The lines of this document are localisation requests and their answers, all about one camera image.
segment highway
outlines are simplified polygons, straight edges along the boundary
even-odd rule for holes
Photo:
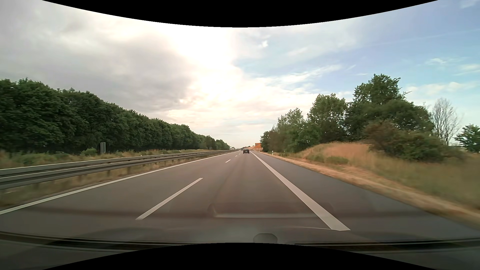
[[[254,242],[259,233],[274,234],[280,244],[480,237],[462,224],[254,151],[3,210],[0,231],[186,243]],[[2,247],[3,257],[26,250]]]

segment dashed white line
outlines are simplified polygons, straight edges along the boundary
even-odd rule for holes
[[[184,192],[185,190],[187,190],[189,187],[193,186],[194,184],[196,184],[198,181],[202,180],[203,178],[198,178],[197,180],[195,180],[193,183],[191,183],[190,185],[182,188],[181,190],[177,191],[175,194],[173,194],[172,196],[166,198],[165,200],[163,200],[161,203],[155,205],[154,207],[152,207],[150,210],[148,210],[147,212],[143,213],[140,217],[136,218],[135,220],[142,220],[144,218],[146,218],[148,215],[150,215],[151,213],[155,212],[157,209],[159,209],[160,207],[164,206],[166,203],[168,203],[169,201],[171,201],[173,198],[175,198],[176,196],[178,196],[180,193]]]
[[[321,207],[316,201],[312,198],[308,197],[303,191],[297,188],[294,184],[292,184],[287,178],[283,175],[279,174],[275,171],[274,168],[270,167],[265,161],[261,160],[257,155],[253,154],[258,160],[260,160],[267,169],[269,169],[273,174],[280,179],[297,197],[302,200],[304,204],[308,206],[328,227],[332,230],[336,231],[350,231],[350,229],[341,223],[338,219],[336,219],[332,214],[330,214],[327,210]]]

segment bare tree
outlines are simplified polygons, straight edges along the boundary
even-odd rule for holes
[[[446,144],[460,129],[460,118],[450,101],[439,98],[432,109],[433,132]]]

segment windshield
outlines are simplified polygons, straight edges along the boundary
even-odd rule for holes
[[[274,243],[478,269],[479,14],[231,28],[0,0],[0,268]]]

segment orange building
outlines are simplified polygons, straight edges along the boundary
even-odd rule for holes
[[[253,147],[253,150],[262,151],[262,144],[261,143],[255,143],[255,146]]]

